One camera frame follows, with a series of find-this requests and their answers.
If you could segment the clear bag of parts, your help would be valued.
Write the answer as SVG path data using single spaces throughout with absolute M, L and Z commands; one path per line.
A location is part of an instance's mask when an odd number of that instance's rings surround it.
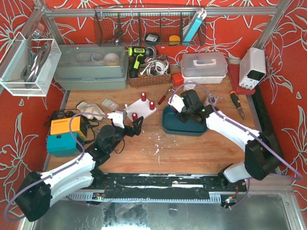
M 216 107 L 216 103 L 218 102 L 219 98 L 220 98 L 219 96 L 209 93 L 204 100 L 203 103 L 204 108 L 202 109 L 202 111 L 205 112 L 207 107 L 211 107 L 212 104 L 215 107 L 215 109 L 218 111 L 219 109 Z

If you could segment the red handled ratchet wrench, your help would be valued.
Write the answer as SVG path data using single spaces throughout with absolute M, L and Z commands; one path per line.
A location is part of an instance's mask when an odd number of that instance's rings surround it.
M 174 92 L 175 89 L 173 87 L 170 87 L 166 93 L 160 98 L 158 105 L 161 105 L 161 103 L 166 99 L 166 96 L 170 93 L 170 92 Z

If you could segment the white work glove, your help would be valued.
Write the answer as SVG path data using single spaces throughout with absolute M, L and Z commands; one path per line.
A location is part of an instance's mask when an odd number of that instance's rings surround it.
M 83 115 L 91 120 L 96 119 L 98 121 L 101 121 L 103 117 L 97 115 L 105 115 L 105 113 L 96 103 L 87 103 L 85 101 L 81 101 L 76 105 L 76 109 L 78 109 L 81 113 L 95 114 L 95 115 Z

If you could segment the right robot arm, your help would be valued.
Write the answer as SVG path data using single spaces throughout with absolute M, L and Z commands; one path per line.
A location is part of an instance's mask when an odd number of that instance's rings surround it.
M 227 117 L 212 103 L 204 105 L 195 90 L 173 94 L 168 104 L 175 109 L 181 122 L 192 120 L 223 135 L 243 150 L 243 162 L 230 164 L 218 173 L 222 188 L 249 178 L 263 180 L 281 164 L 283 157 L 272 132 L 250 129 Z

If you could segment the white power adapter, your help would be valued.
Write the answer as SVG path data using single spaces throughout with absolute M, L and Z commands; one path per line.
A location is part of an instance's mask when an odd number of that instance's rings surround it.
M 196 85 L 194 84 L 194 82 L 191 81 L 191 80 L 189 80 L 189 81 L 187 81 L 187 84 L 184 85 L 184 89 L 183 89 L 183 90 L 184 90 L 184 91 L 194 90 L 195 87 L 196 87 Z

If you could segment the white power supply unit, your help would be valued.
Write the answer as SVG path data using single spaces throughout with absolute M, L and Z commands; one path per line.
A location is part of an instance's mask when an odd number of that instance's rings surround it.
M 239 64 L 239 86 L 252 90 L 266 74 L 265 52 L 251 47 Z

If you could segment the teal electronic box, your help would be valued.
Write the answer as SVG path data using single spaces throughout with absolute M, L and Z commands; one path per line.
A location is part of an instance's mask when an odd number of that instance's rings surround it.
M 57 158 L 79 155 L 82 148 L 70 133 L 49 135 L 47 137 L 47 152 Z

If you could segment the green yellow power drill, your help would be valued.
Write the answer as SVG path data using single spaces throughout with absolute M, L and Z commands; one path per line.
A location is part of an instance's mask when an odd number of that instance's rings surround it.
M 137 78 L 141 64 L 144 64 L 147 57 L 154 55 L 152 47 L 138 47 L 130 46 L 128 48 L 128 55 L 133 57 L 132 64 L 130 65 L 130 78 Z

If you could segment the clear acrylic hanging box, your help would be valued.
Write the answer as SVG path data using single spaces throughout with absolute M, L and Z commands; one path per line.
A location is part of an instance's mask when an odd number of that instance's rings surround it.
M 13 96 L 46 97 L 61 50 L 53 38 L 28 38 L 18 33 L 7 65 L 0 68 L 0 85 Z

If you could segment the black side rail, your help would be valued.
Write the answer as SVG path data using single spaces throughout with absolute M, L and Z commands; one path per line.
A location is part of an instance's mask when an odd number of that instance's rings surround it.
M 277 155 L 284 159 L 284 154 L 273 130 L 272 122 L 259 86 L 256 86 L 255 93 L 251 96 L 251 98 L 254 103 L 261 130 L 263 132 L 263 135 L 261 136 L 263 142 L 265 142 Z

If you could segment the teal plastic tray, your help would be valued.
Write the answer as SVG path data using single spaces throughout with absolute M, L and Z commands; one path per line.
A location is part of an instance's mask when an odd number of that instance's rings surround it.
M 164 108 L 162 127 L 167 134 L 198 137 L 208 130 L 207 127 L 197 124 L 193 120 L 188 120 L 186 123 L 183 123 L 175 115 L 175 110 L 170 106 Z

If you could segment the orange black screwdriver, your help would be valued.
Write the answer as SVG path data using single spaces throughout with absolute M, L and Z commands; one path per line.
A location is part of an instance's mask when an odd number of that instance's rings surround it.
M 240 99 L 238 97 L 238 95 L 236 94 L 235 91 L 231 91 L 230 92 L 230 98 L 234 104 L 234 106 L 236 107 L 240 117 L 245 120 L 245 115 L 244 115 L 244 112 L 243 112 L 243 109 L 242 109 L 242 106 L 241 106 L 241 102 L 240 102 Z

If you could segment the yellow tape measure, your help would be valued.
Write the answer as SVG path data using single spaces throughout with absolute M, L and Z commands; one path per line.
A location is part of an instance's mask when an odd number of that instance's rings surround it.
M 171 36 L 169 36 L 169 45 L 170 46 L 179 45 L 180 42 L 181 42 L 180 36 L 178 36 L 178 35 L 171 35 Z

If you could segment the large red spring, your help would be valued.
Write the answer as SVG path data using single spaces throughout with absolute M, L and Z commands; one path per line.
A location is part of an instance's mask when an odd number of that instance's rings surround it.
M 133 113 L 133 114 L 132 114 L 132 120 L 133 120 L 133 121 L 136 121 L 137 119 L 138 119 L 137 113 Z
M 146 93 L 142 93 L 141 94 L 141 100 L 143 101 L 143 102 L 145 102 L 146 100 L 147 100 L 147 96 L 146 96 Z
M 150 108 L 150 110 L 154 110 L 155 109 L 155 105 L 154 105 L 153 101 L 150 101 L 149 108 Z

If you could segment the grey plastic storage box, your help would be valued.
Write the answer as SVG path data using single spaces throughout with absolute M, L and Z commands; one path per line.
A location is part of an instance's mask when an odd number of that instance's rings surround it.
M 54 80 L 65 90 L 123 90 L 129 56 L 124 46 L 60 45 Z

